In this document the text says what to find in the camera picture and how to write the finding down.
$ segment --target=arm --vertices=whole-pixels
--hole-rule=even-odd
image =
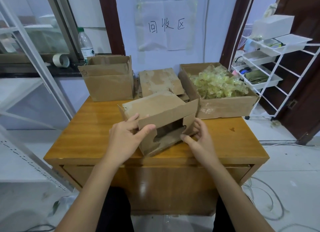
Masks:
[[[128,121],[113,125],[109,131],[109,145],[106,154],[93,168],[82,191],[56,228],[56,232],[94,232],[100,217],[103,202],[110,183],[120,165],[131,157],[144,137],[156,126],[146,125],[133,135],[130,131],[138,128],[135,114]]]
[[[219,161],[208,129],[203,121],[196,118],[194,141],[182,135],[196,159],[208,170],[217,187],[219,195],[228,211],[232,224],[237,232],[274,232],[272,227],[247,198],[241,187],[235,182],[226,168]]]

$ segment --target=plastic bottle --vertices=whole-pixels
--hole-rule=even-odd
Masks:
[[[92,43],[85,33],[85,30],[82,27],[78,27],[78,41],[80,44],[81,52],[84,58],[84,61],[87,63],[88,59],[87,57],[94,57],[94,47],[92,46]]]

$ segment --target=plastic bubble wrap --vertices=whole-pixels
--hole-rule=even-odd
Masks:
[[[199,75],[190,75],[202,99],[245,96],[248,87],[236,76],[229,77],[222,65],[208,66]]]

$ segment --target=black pants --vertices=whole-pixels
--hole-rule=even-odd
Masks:
[[[130,211],[131,206],[125,191],[119,187],[110,187],[103,203],[96,232],[134,231]],[[213,232],[220,231],[235,232],[235,229],[219,197]]]

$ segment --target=roll of tape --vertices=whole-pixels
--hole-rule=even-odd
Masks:
[[[59,68],[67,68],[70,66],[70,60],[67,54],[55,54],[52,60],[54,65]]]

